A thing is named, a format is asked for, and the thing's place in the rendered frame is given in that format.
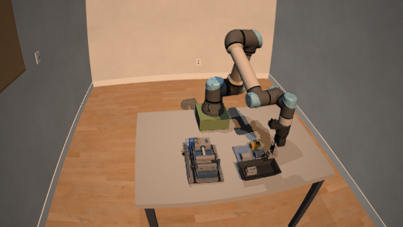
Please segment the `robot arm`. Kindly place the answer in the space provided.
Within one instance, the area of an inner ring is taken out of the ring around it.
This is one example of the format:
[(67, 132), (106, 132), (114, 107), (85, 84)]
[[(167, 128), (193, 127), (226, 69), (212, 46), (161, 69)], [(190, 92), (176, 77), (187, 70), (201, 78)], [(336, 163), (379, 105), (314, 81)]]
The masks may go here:
[(206, 81), (205, 101), (201, 107), (204, 114), (211, 117), (222, 115), (224, 113), (222, 98), (239, 95), (246, 90), (245, 100), (249, 108), (276, 104), (281, 108), (280, 116), (282, 118), (287, 120), (293, 118), (297, 102), (296, 96), (284, 93), (277, 86), (262, 90), (249, 63), (252, 54), (261, 47), (262, 36), (257, 30), (233, 29), (226, 35), (225, 49), (231, 55), (234, 66), (227, 79), (213, 76)]

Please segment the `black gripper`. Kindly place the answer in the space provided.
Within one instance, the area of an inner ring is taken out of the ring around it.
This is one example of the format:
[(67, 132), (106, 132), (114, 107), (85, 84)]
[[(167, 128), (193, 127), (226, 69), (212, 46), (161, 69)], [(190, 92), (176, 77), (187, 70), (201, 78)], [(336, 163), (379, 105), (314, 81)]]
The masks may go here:
[[(276, 154), (278, 147), (285, 146), (286, 137), (288, 136), (288, 134), (290, 132), (292, 120), (293, 120), (293, 118), (291, 120), (287, 120), (287, 119), (282, 118), (280, 115), (279, 115), (278, 120), (272, 119), (272, 118), (271, 118), (271, 121), (269, 120), (268, 125), (269, 125), (270, 129), (276, 130), (274, 140), (272, 140), (272, 143), (270, 146), (270, 150), (273, 150), (272, 155)], [(275, 143), (276, 143), (276, 145), (275, 145)]]

